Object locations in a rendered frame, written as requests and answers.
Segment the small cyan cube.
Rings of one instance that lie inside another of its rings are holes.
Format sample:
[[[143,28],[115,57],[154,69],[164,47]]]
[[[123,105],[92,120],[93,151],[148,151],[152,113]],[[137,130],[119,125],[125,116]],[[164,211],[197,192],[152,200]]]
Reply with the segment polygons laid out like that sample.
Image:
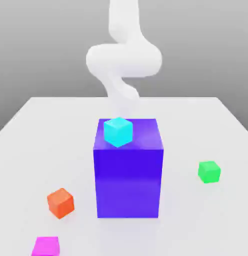
[[[133,123],[125,118],[117,117],[103,123],[104,140],[119,148],[133,140]]]

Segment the small green cube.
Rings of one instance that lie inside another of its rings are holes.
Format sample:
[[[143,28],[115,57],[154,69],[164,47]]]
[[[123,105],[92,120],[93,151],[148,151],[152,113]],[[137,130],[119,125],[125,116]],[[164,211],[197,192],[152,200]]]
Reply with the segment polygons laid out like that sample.
[[[201,161],[198,166],[198,176],[205,184],[220,180],[221,168],[215,161]]]

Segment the small orange cube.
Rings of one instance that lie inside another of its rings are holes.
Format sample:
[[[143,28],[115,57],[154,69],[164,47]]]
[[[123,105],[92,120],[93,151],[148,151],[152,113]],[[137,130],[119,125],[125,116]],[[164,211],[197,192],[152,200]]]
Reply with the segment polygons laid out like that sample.
[[[47,202],[49,210],[58,219],[62,219],[75,209],[73,196],[64,188],[49,194]]]

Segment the small magenta cube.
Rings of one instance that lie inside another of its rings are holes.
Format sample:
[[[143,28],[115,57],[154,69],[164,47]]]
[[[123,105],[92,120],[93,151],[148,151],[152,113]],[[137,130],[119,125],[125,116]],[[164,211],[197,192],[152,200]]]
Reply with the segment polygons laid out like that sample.
[[[37,237],[31,256],[60,256],[59,238],[57,236]]]

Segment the large purple box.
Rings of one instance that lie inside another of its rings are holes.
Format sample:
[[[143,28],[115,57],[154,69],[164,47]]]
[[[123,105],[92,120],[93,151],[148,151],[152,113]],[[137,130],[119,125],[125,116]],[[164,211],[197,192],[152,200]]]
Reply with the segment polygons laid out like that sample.
[[[93,146],[98,218],[157,218],[164,147],[156,119],[131,119],[133,140],[121,147],[104,140],[104,122]]]

